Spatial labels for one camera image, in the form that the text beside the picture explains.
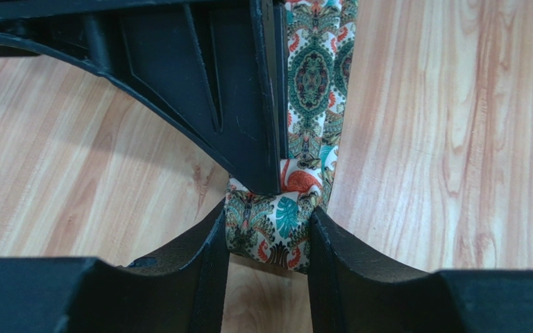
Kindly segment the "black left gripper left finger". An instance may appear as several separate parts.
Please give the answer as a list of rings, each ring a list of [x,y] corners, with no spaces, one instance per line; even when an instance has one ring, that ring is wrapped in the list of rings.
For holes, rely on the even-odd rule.
[[[0,257],[0,332],[219,332],[228,263],[222,204],[127,266]]]

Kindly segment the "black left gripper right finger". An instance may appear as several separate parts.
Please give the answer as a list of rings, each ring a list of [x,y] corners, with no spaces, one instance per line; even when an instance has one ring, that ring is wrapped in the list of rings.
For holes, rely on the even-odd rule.
[[[322,209],[312,213],[310,232],[315,332],[533,332],[533,271],[420,271]]]

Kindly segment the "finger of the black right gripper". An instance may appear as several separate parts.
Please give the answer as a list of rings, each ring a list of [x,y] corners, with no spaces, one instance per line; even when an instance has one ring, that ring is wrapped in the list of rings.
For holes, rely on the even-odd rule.
[[[109,80],[255,194],[281,192],[273,1],[0,1],[0,57]]]
[[[287,60],[289,51],[287,48],[287,14],[284,1],[273,1],[273,16],[276,41],[279,152],[281,159],[287,159],[289,155],[289,144],[287,139]]]

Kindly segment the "patterned paisley necktie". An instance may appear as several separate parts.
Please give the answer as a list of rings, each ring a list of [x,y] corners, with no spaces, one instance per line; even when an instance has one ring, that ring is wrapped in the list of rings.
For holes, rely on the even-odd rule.
[[[235,178],[226,189],[225,234],[236,255],[305,273],[309,219],[328,206],[348,95],[357,1],[286,1],[287,156],[281,193],[257,195]]]

